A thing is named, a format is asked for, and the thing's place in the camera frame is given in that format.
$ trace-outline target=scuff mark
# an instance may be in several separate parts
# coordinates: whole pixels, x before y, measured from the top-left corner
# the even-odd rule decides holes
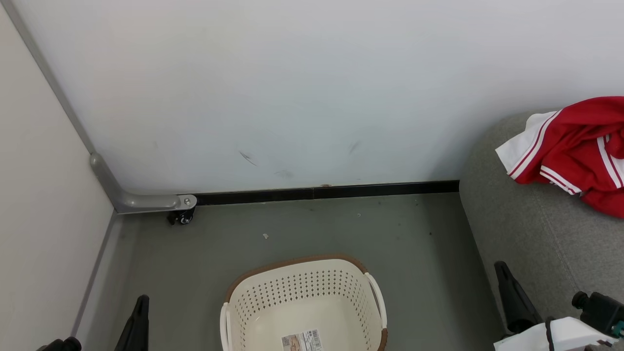
[[[275,172],[275,174],[277,176],[281,177],[281,178],[284,178],[284,179],[291,179],[292,177],[295,176],[295,175],[293,175],[292,172],[290,172],[290,171],[288,171],[286,169],[283,169],[283,170],[281,170],[279,172]]]
[[[354,142],[353,144],[351,144],[349,146],[349,155],[351,155],[353,153],[353,151],[355,151],[355,149],[358,148],[359,145],[360,145],[360,141],[359,140]]]
[[[247,162],[249,162],[249,163],[253,164],[253,165],[254,165],[254,166],[256,166],[256,167],[258,167],[258,165],[257,165],[257,164],[253,163],[253,161],[251,160],[251,157],[250,157],[250,156],[245,155],[242,151],[238,151],[238,153],[239,153],[241,156],[243,156],[243,158],[244,158],[244,159],[246,159],[246,160],[247,160]]]

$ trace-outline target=basket handle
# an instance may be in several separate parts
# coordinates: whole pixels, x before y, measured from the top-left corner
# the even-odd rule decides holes
[[[219,329],[221,331],[221,348],[223,351],[230,351],[230,344],[232,339],[232,332],[230,331],[230,323],[229,316],[230,312],[228,311],[228,303],[225,302],[223,307],[221,307],[221,316],[220,316],[220,325]]]
[[[388,315],[386,314],[386,303],[384,302],[384,296],[381,295],[381,289],[379,289],[379,285],[373,276],[366,272],[364,273],[366,278],[368,278],[368,282],[371,283],[373,287],[373,294],[375,295],[375,299],[377,299],[377,303],[379,304],[379,315],[381,316],[381,328],[385,329],[388,327]]]

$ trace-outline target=black baseboard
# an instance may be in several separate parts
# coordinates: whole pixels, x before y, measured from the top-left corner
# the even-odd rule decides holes
[[[253,202],[335,199],[338,197],[362,197],[405,194],[431,194],[458,192],[459,180],[439,182],[347,185],[339,187],[315,187],[300,189],[277,189],[261,191],[220,192],[195,194],[197,205],[250,204]]]

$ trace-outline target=gray metal frame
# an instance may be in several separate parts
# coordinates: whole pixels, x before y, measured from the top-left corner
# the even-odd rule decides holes
[[[67,96],[61,89],[61,85],[50,70],[43,54],[39,50],[37,43],[32,34],[24,24],[22,17],[19,15],[15,5],[11,0],[0,0],[4,10],[9,15],[17,32],[22,37],[24,44],[30,51],[32,58],[35,60],[39,69],[46,78],[47,83],[52,88],[54,95],[65,110],[65,114],[71,121],[82,143],[90,153],[89,163],[93,169],[95,176],[106,191],[111,203],[119,214],[142,213],[142,212],[162,212],[171,210],[189,210],[197,205],[197,198],[193,195],[137,195],[127,192],[117,182],[113,173],[100,154],[95,151],[95,146],[87,131],[84,129],[74,108],[71,106]]]

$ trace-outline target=basket bottom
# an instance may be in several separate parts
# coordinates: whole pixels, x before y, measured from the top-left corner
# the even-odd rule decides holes
[[[252,351],[283,351],[282,337],[315,329],[322,348],[303,347],[301,351],[376,351],[378,346],[366,344],[360,318],[349,301],[338,296],[313,297],[270,307],[247,325],[246,349]]]

